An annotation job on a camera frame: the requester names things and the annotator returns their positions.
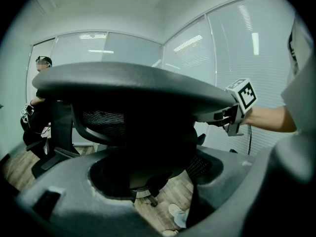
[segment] black plastic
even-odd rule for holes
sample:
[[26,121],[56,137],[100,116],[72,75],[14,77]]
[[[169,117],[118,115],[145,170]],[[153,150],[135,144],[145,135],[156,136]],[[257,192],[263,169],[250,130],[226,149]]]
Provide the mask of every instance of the black plastic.
[[206,138],[206,134],[203,133],[197,138],[197,144],[202,146]]
[[[153,114],[155,123],[150,123],[148,120]],[[124,189],[157,191],[168,179],[183,172],[196,153],[198,138],[193,122],[187,121],[190,116],[179,116],[181,121],[175,121],[167,128],[168,116],[154,110],[125,114],[125,146],[110,150],[111,155],[102,160],[102,164],[95,165],[102,169],[103,178]],[[98,186],[92,174],[90,179]],[[107,196],[116,194],[107,187],[98,189]]]
[[44,220],[48,221],[59,197],[60,193],[45,191],[45,193],[33,206],[33,210]]
[[[128,175],[125,174],[124,169],[120,171],[110,171],[108,170],[107,163],[113,163],[111,157],[118,156],[120,157],[121,149],[111,149],[107,150],[107,156],[102,160],[96,162],[89,170],[88,177],[91,184],[105,197],[117,200],[130,200],[135,202],[136,192],[128,188],[129,181]],[[113,181],[119,179],[122,183],[117,183]]]
[[45,139],[42,139],[42,140],[38,140],[38,141],[36,141],[36,142],[34,142],[34,143],[28,145],[28,146],[26,147],[26,151],[31,151],[33,147],[36,147],[36,146],[39,145],[39,144],[43,144],[43,143],[45,142],[45,140],[46,140],[46,138],[45,138]]
[[70,158],[75,158],[75,157],[80,156],[77,153],[73,153],[73,152],[64,150],[64,149],[59,148],[59,147],[56,147],[54,151],[55,151],[56,155],[58,155],[61,160],[67,160]]
[[136,64],[75,63],[39,73],[33,85],[60,100],[82,105],[89,99],[108,112],[156,106],[176,118],[178,112],[209,113],[235,104],[231,94],[205,82]]
[[[254,229],[269,216],[269,228],[276,235],[308,236],[315,231],[313,216],[316,186],[316,136],[301,133],[287,137],[273,148],[265,178],[249,214],[243,234]],[[261,234],[269,229],[261,228]]]
[[54,151],[56,147],[79,156],[72,144],[73,120],[70,104],[53,102],[51,104],[51,120],[51,138],[48,140],[48,153],[32,167],[35,178],[39,178],[51,167],[67,159],[56,155]]
[[[74,124],[77,132],[85,139],[89,141],[93,141],[99,144],[104,144],[108,146],[124,146],[125,145],[125,137],[124,136],[115,136],[109,133],[101,133],[96,130],[94,126],[89,126],[86,124],[83,119],[83,112],[89,110],[89,108],[83,108],[81,105],[71,105],[72,115],[74,119]],[[99,121],[99,117],[95,116],[94,119]]]

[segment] window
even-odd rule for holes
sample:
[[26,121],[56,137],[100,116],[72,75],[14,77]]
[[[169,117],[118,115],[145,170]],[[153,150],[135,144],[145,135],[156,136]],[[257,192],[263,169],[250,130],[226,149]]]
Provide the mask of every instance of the window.
[[[258,95],[257,106],[284,105],[290,62],[287,50],[294,12],[285,0],[241,0],[208,14],[217,58],[217,84],[224,89],[239,78],[250,78]],[[210,126],[205,145],[224,151],[246,153],[244,136],[228,137],[223,129]],[[273,146],[287,136],[252,128],[251,152]]]
[[127,62],[161,68],[161,44],[125,34],[109,33],[102,61]]
[[215,84],[215,56],[208,21],[202,17],[163,46],[162,68]]
[[75,33],[56,38],[52,52],[54,66],[101,61],[108,33]]

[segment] white shoe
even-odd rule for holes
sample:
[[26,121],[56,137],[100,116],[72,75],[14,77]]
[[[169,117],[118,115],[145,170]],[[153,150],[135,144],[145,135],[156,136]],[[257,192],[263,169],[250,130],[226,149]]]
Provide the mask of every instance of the white shoe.
[[176,236],[177,233],[179,233],[177,230],[164,230],[162,232],[162,236],[164,236],[164,237],[172,237],[172,236]]
[[181,210],[179,208],[179,206],[177,206],[174,203],[171,203],[168,207],[169,213],[174,217],[178,212],[183,212],[183,210]]

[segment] person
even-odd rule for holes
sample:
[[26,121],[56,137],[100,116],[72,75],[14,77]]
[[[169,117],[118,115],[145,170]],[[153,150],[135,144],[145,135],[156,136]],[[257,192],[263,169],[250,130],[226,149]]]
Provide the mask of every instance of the person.
[[[291,64],[288,77],[288,84],[290,84],[300,70],[304,68],[314,50],[313,38],[298,14],[295,15],[287,46]],[[247,112],[241,124],[274,132],[295,132],[297,130],[291,113],[286,106],[277,108],[253,107]],[[171,204],[168,210],[174,217],[175,224],[181,228],[186,228],[189,209],[183,211],[176,204]],[[175,236],[177,233],[177,230],[166,230],[162,234],[164,236]]]
[[[36,59],[36,69],[42,72],[52,67],[52,60],[46,56],[39,56]],[[43,129],[50,122],[50,104],[52,99],[47,97],[39,90],[36,92],[36,97],[30,101],[30,106],[34,108],[31,116],[28,116],[28,124],[24,125],[23,141],[28,146],[34,142],[41,141],[42,143],[32,148],[32,152],[38,157],[43,158],[46,154],[43,149],[45,140],[41,137]]]

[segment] wooden floor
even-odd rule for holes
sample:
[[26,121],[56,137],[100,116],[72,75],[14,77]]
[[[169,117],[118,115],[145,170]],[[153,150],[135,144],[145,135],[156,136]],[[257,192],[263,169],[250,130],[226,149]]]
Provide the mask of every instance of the wooden floor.
[[[93,147],[76,147],[81,155],[94,153]],[[39,160],[32,152],[24,151],[14,158],[9,159],[2,167],[3,175],[6,180],[23,191],[35,183],[31,168]],[[186,173],[182,172],[174,177],[160,190],[157,200],[159,204],[156,207],[151,206],[148,198],[137,198],[135,209],[142,215],[158,232],[164,230],[181,230],[173,221],[169,214],[168,207],[175,203],[183,211],[190,208],[193,194],[193,184]]]

